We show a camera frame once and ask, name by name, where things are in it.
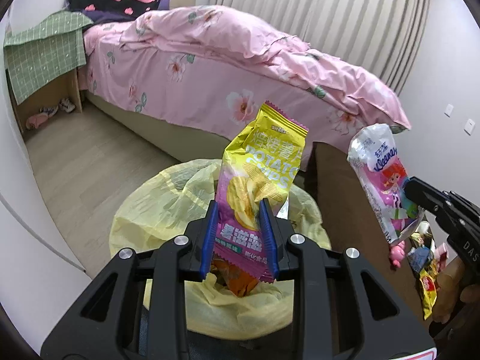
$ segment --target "pink slipper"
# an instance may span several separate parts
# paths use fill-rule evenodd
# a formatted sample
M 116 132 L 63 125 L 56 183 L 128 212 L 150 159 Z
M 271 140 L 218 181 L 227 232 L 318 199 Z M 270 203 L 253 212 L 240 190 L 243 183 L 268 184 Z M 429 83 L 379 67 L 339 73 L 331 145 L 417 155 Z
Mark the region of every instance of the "pink slipper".
M 49 115 L 45 112 L 30 116 L 26 123 L 27 129 L 32 130 L 33 128 L 39 128 L 40 125 L 45 123 L 47 120 L 49 120 Z

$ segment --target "light switch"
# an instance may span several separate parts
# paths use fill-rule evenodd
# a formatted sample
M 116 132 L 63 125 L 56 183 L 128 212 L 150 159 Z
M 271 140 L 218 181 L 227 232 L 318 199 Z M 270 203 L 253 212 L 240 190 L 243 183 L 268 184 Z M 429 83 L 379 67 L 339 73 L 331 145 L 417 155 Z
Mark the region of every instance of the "light switch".
M 452 105 L 452 104 L 448 104 L 448 105 L 447 105 L 447 108 L 445 109 L 445 115 L 447 115 L 448 117 L 450 117 L 450 115 L 452 115 L 452 111 L 453 111 L 453 105 Z
M 472 119 L 466 121 L 465 131 L 468 135 L 472 135 L 473 129 L 475 127 L 475 122 Z

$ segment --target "shoe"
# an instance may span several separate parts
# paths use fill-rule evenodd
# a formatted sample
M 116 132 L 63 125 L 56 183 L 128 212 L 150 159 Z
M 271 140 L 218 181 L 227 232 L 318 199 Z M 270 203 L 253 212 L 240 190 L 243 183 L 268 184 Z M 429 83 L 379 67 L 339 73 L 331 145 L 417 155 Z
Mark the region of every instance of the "shoe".
M 55 105 L 55 107 L 41 107 L 40 114 L 47 114 L 50 117 L 54 116 L 59 110 L 59 106 Z
M 33 128 L 39 128 L 40 125 L 42 123 L 45 123 L 47 120 L 49 120 L 49 116 L 45 112 L 30 116 L 26 122 L 27 130 L 32 130 Z
M 68 97 L 61 99 L 60 103 L 58 103 L 58 106 L 62 111 L 65 111 L 67 114 L 69 114 L 75 109 L 75 104 L 72 103 Z

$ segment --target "purple cloth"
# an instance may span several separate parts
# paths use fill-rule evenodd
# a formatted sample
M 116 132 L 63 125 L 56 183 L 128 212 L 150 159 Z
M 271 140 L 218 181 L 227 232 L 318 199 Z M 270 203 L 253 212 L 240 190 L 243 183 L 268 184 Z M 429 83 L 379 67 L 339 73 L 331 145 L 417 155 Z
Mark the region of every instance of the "purple cloth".
M 158 5 L 159 11 L 167 11 L 170 9 L 170 0 L 160 0 L 160 4 Z
M 123 23 L 125 21 L 132 21 L 131 16 L 122 15 L 121 13 L 105 12 L 105 11 L 86 11 L 82 13 L 93 21 L 93 24 L 105 24 L 105 23 Z

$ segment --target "green checkered cloth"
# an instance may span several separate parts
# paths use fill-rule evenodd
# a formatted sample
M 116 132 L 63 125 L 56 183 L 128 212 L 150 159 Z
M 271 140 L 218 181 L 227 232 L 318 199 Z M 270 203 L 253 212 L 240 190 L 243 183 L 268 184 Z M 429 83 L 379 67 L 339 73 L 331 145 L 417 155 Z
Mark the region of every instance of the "green checkered cloth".
M 60 11 L 5 38 L 7 68 L 18 104 L 58 76 L 86 64 L 82 28 L 92 23 L 81 13 Z

